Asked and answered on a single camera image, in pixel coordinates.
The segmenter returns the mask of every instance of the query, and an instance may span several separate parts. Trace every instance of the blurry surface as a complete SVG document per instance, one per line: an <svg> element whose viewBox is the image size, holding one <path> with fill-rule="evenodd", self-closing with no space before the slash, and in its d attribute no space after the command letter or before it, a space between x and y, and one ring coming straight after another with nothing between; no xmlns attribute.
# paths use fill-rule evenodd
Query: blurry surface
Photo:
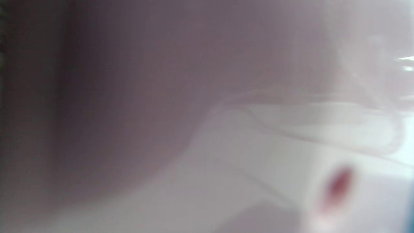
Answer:
<svg viewBox="0 0 414 233"><path fill-rule="evenodd" d="M409 101L399 101L413 92L409 59L401 59L413 55L407 1L336 2L348 41L341 49L404 116L405 141L384 159L266 132L240 111L206 119L223 98L274 85L271 97L237 104L249 103L273 125L295 104L306 122L287 126L297 133L374 147L389 141L389 119L338 58L321 0L67 3L12 8L5 232L40 225L53 233L397 233L406 226L414 165L414 121ZM330 119L343 115L335 108L311 119L306 104L325 101L361 105L358 120L338 124ZM354 172L345 201L321 214L345 167Z"/></svg>

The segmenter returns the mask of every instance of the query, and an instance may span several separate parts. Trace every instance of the white surface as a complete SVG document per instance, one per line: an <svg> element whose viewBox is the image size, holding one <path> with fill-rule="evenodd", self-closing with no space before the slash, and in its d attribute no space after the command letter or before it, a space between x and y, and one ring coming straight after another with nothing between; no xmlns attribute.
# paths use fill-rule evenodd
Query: white surface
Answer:
<svg viewBox="0 0 414 233"><path fill-rule="evenodd" d="M267 109L264 118L276 121L275 111ZM375 118L367 124L342 129L311 126L305 131L380 145L380 139L389 134L384 120ZM391 158L413 164L410 139L414 136L414 118L406 118L406 123L407 142ZM327 179L344 164L355 166L358 182L352 186L341 219L329 228L330 232L401 232L410 200L411 167L269 134L236 111L212 119L183 156L140 189L60 212L54 232L210 233L262 201L289 208L282 198L272 196L260 183L248 179L249 175L309 210L318 204ZM309 212L303 214L305 223L313 218Z"/></svg>

